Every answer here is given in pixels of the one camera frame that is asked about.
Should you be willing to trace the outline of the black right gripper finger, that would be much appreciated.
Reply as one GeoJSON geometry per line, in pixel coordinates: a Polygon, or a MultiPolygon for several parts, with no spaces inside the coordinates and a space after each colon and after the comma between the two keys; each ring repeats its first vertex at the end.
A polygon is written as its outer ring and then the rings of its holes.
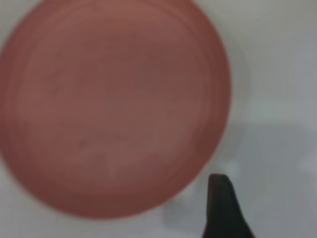
{"type": "Polygon", "coordinates": [[[211,174],[207,192],[207,223],[203,238],[253,238],[228,176],[211,174]]]}

